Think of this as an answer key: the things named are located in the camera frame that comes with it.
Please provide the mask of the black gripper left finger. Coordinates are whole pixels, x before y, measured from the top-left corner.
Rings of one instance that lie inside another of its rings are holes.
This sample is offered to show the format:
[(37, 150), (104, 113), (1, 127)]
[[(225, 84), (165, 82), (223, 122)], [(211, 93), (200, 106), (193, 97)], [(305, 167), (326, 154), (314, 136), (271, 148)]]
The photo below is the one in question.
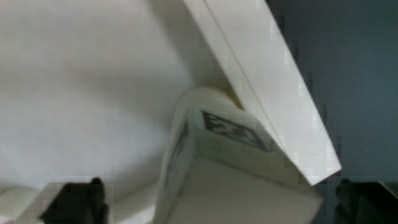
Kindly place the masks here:
[(38, 216), (44, 224), (108, 224), (109, 208), (104, 203), (104, 184), (67, 183)]

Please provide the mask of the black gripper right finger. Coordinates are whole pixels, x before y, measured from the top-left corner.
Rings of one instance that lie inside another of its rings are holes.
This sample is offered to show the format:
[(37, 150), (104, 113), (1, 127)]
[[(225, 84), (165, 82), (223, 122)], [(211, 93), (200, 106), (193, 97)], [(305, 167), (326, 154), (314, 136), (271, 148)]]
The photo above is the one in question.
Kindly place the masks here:
[(398, 182), (340, 180), (333, 224), (398, 224)]

